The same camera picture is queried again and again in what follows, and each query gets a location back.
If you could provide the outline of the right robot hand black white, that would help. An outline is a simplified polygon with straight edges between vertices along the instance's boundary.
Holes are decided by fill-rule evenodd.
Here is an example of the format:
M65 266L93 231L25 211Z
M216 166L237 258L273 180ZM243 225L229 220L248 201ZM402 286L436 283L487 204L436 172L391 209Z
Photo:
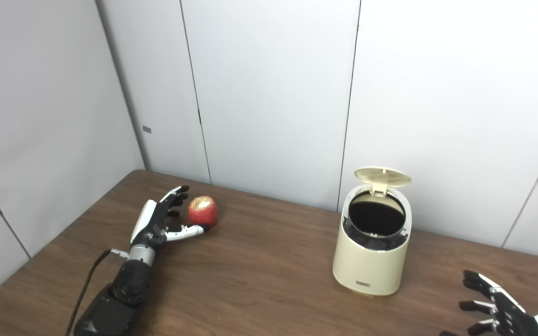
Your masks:
M467 329L468 336L538 336L538 313L530 315L500 284L481 273L463 271L463 285L480 292L487 301L461 301L462 311L479 311L489 318Z

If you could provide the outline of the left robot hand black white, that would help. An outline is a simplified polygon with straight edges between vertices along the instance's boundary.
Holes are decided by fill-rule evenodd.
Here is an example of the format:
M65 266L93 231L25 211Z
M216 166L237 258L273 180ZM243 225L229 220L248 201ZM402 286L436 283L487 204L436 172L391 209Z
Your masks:
M167 228L166 219L179 216L179 212L172 208L183 204L183 200L188 198L188 189L188 185L179 186L171 189L160 201L149 199L137 219L130 246L143 245L156 250L166 242L192 238L210 231L212 224L182 225L180 231L169 231Z

